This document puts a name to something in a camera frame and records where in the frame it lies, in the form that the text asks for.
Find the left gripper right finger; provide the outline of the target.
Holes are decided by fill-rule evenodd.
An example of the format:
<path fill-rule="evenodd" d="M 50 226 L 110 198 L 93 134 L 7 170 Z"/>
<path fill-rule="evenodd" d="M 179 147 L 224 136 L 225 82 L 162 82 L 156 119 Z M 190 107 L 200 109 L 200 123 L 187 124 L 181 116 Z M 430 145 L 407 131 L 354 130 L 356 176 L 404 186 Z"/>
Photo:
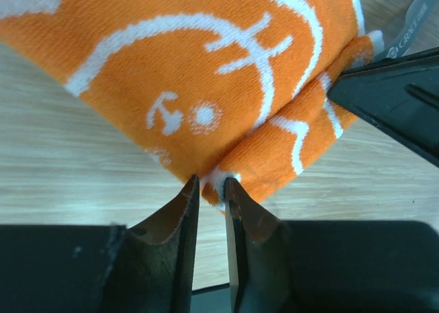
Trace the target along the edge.
<path fill-rule="evenodd" d="M 413 220 L 280 220 L 227 178 L 233 312 L 437 312 L 438 232 Z"/>

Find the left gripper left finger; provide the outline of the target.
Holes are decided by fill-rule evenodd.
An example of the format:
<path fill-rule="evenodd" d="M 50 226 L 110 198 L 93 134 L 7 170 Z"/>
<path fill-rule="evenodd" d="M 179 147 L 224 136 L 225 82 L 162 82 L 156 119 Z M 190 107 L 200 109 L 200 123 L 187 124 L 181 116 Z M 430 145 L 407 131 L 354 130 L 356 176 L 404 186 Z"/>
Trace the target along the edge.
<path fill-rule="evenodd" d="M 188 312 L 200 180 L 133 227 L 1 226 L 2 312 Z"/>

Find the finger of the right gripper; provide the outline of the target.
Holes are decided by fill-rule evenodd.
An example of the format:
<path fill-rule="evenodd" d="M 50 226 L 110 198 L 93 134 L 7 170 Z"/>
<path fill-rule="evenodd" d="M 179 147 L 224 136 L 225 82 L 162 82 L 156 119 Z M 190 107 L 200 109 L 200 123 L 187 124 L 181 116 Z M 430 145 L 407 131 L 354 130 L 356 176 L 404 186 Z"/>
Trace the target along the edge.
<path fill-rule="evenodd" d="M 327 97 L 438 164 L 438 48 L 345 71 Z"/>

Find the white orange flower towel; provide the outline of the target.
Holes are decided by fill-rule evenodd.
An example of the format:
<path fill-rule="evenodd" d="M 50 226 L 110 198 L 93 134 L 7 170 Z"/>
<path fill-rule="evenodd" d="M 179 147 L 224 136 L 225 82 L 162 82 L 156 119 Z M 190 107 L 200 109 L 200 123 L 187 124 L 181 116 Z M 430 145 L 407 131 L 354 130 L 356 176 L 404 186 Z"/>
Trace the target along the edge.
<path fill-rule="evenodd" d="M 361 0 L 1 0 L 1 40 L 221 207 L 227 178 L 264 200 L 325 153 L 355 121 L 335 80 L 405 55 L 434 6 L 388 43 Z"/>

